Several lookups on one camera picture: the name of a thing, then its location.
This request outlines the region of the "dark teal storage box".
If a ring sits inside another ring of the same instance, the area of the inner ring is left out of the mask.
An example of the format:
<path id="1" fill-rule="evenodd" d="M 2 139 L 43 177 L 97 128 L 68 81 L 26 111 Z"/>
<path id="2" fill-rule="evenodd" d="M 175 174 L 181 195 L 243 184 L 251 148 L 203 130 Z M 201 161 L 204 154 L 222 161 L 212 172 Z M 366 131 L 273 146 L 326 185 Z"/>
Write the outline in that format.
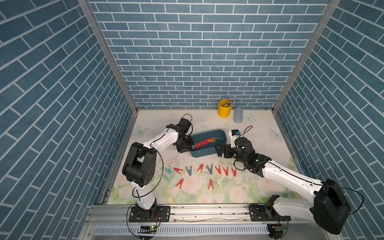
<path id="1" fill-rule="evenodd" d="M 194 146 L 196 143 L 210 139 L 216 138 L 215 143 L 208 143 L 204 148 L 199 148 L 198 150 L 194 150 Z M 190 154 L 194 158 L 200 158 L 212 154 L 216 154 L 215 146 L 216 145 L 224 145 L 227 143 L 227 135 L 223 130 L 212 130 L 200 134 L 192 135 L 192 140 L 194 142 L 192 149 L 190 150 Z"/>

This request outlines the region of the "dark teal clothespin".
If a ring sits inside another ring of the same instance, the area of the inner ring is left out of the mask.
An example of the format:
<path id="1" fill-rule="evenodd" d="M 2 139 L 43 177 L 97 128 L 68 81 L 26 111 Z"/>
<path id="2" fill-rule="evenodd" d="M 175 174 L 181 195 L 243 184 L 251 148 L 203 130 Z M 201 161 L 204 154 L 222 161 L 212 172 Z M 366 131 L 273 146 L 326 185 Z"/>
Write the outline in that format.
<path id="1" fill-rule="evenodd" d="M 208 172 L 209 172 L 210 175 L 213 174 L 213 167 L 214 167 L 213 164 L 211 164 L 211 165 L 207 165 L 207 169 L 208 169 Z"/>

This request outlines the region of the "red clothespin row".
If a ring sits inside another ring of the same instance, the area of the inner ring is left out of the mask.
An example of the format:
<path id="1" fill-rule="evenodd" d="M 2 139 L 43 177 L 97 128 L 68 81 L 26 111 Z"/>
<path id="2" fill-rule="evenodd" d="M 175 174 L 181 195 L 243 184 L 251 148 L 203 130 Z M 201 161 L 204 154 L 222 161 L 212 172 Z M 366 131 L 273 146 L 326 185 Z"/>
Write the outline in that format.
<path id="1" fill-rule="evenodd" d="M 208 186 L 208 189 L 210 190 L 214 190 L 215 188 L 214 188 L 214 182 L 213 182 L 213 180 L 212 179 L 210 179 L 210 181 L 209 181 L 209 186 Z"/>
<path id="2" fill-rule="evenodd" d="M 176 187 L 179 187 L 179 188 L 181 189 L 181 188 L 182 188 L 182 185 L 183 185 L 183 182 L 184 182 L 184 179 L 181 179 L 181 180 L 177 183 Z"/>

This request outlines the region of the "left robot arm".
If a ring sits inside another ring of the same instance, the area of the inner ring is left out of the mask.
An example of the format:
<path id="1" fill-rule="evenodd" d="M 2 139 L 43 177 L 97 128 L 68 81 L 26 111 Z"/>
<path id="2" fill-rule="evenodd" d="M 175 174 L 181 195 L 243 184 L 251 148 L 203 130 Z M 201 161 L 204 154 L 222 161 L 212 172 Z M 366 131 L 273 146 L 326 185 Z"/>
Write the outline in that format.
<path id="1" fill-rule="evenodd" d="M 139 210 L 151 214 L 156 209 L 157 201 L 148 184 L 154 177 L 157 157 L 171 145 L 175 146 L 179 153 L 190 151 L 193 146 L 192 132 L 192 120 L 181 117 L 178 124 L 167 125 L 165 130 L 153 139 L 144 143 L 134 142 L 130 146 L 122 174 L 134 187 L 133 197 L 137 200 L 136 206 Z"/>

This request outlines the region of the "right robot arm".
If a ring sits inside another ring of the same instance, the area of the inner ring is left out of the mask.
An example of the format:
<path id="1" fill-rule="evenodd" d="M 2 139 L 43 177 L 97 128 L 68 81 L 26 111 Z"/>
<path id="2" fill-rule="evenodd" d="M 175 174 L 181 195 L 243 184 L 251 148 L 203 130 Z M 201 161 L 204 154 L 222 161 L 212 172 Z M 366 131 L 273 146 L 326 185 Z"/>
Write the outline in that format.
<path id="1" fill-rule="evenodd" d="M 215 147 L 218 156 L 233 158 L 244 168 L 266 180 L 275 181 L 302 196 L 301 200 L 272 195 L 262 204 L 250 205 L 250 214 L 256 221 L 278 221 L 298 217 L 317 223 L 330 234 L 341 233 L 351 213 L 351 206 L 333 180 L 321 181 L 292 171 L 271 158 L 256 153 L 252 143 L 238 137 L 230 144 Z"/>

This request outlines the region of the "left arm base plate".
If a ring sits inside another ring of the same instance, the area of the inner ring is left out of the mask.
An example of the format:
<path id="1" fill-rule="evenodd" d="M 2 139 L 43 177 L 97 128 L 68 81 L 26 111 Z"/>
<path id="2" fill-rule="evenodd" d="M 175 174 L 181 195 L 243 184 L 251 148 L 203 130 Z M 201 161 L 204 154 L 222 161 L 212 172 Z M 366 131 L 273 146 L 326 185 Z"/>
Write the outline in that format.
<path id="1" fill-rule="evenodd" d="M 149 210 L 144 210 L 136 205 L 131 208 L 128 221 L 130 223 L 146 223 L 155 222 L 156 220 L 162 223 L 169 222 L 171 215 L 170 206 L 156 206 Z"/>

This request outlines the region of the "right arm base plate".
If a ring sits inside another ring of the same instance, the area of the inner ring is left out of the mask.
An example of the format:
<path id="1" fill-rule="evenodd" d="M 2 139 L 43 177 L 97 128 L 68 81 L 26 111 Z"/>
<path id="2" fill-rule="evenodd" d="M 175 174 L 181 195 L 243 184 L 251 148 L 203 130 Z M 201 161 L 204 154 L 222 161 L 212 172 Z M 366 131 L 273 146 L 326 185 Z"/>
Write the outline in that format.
<path id="1" fill-rule="evenodd" d="M 290 216 L 279 215 L 272 207 L 265 205 L 250 204 L 249 212 L 252 222 L 285 222 L 291 221 Z"/>

